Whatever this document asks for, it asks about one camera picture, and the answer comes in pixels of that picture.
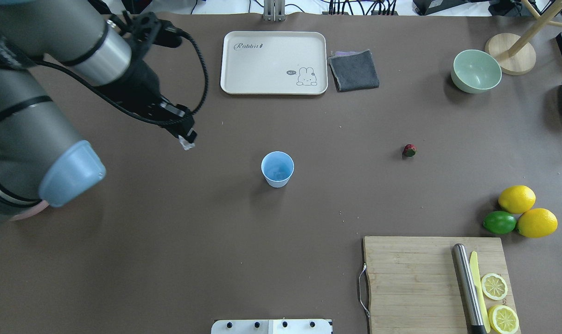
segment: wooden cutting board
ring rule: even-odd
[[[477,252],[481,277],[497,273],[508,283],[503,300],[485,297],[487,309],[505,304],[516,311],[499,238],[364,237],[370,334],[467,333],[452,257],[456,243],[465,245],[468,256]]]

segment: cutting board handle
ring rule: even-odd
[[[361,296],[361,277],[364,275],[364,273],[368,270],[368,266],[365,264],[364,262],[364,267],[361,270],[361,273],[359,273],[359,277],[357,279],[357,292],[358,292],[358,298],[359,298],[359,304],[361,304],[361,306],[364,308],[365,311],[365,315],[367,315],[368,319],[370,318],[370,311],[368,310],[368,308],[365,306],[364,304],[364,300]]]

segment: yellow knife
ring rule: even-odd
[[[491,325],[489,325],[489,319],[487,319],[487,307],[485,306],[485,298],[483,298],[483,289],[481,288],[481,276],[479,274],[479,261],[477,259],[477,252],[470,252],[470,260],[468,261],[470,265],[470,273],[473,276],[473,283],[477,289],[477,298],[479,299],[479,308],[481,309],[481,317],[483,318],[483,326],[485,326],[485,332],[491,332]]]

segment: light green bowl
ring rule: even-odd
[[[502,70],[488,53],[465,50],[454,59],[450,75],[461,91],[476,94],[497,86],[502,78]]]

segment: light blue end cap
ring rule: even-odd
[[[38,195],[50,206],[61,207],[90,189],[105,175],[106,167],[89,142],[78,141],[48,169],[38,189]]]

